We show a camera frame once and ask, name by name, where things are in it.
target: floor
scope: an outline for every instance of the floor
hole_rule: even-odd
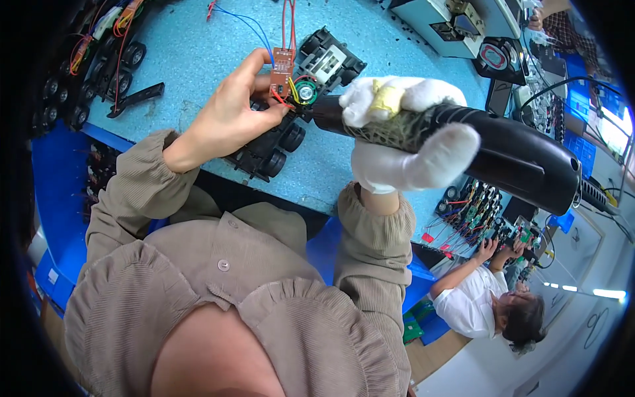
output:
[[[470,340],[450,330],[428,346],[424,346],[420,339],[412,342],[406,346],[412,367],[411,379],[419,384],[454,357]]]

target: yellow tape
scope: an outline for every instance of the yellow tape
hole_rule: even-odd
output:
[[[406,92],[403,88],[382,87],[381,82],[373,80],[373,92],[375,98],[368,110],[389,111],[388,118],[391,119],[401,110],[401,97]]]

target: white wall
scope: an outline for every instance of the white wall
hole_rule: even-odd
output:
[[[609,177],[616,184],[620,181],[619,167],[600,150],[596,153],[592,175],[603,185],[610,185]],[[635,199],[626,197],[620,207],[624,208],[629,222],[635,224]],[[595,214],[589,214],[589,217],[606,237],[598,258],[580,286],[585,291],[594,288],[624,289],[633,263],[633,247],[611,220]],[[556,257],[559,259],[574,254],[570,245],[556,245]],[[532,397],[567,395],[594,359],[600,340],[595,342],[593,349],[580,349],[578,345],[583,338],[586,339],[589,317],[606,303],[605,299],[571,294],[574,295],[570,304],[556,318],[547,337],[537,344],[534,352],[517,358],[504,339],[473,340],[447,364],[421,382],[417,387],[417,396],[512,397],[515,389],[532,378],[543,381]],[[619,304],[611,302],[611,305],[611,316],[606,317],[609,323],[619,317],[620,310]],[[604,328],[598,337],[601,340],[608,334],[608,324]],[[560,376],[554,377],[545,368],[558,368],[558,371],[553,372],[560,373]],[[558,393],[552,394],[548,392],[549,389]]]

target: white cotton glove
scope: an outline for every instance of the white cotton glove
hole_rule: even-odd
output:
[[[344,123],[357,128],[388,120],[401,109],[423,112],[443,102],[467,105],[457,87],[421,77],[364,77],[340,97]],[[472,163],[480,144],[474,128],[452,123],[429,137],[416,154],[356,140],[351,166],[360,185],[375,194],[446,187]]]

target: shirt button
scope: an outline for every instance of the shirt button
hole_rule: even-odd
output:
[[[226,272],[229,270],[229,262],[225,259],[221,259],[218,261],[218,269],[222,272]]]

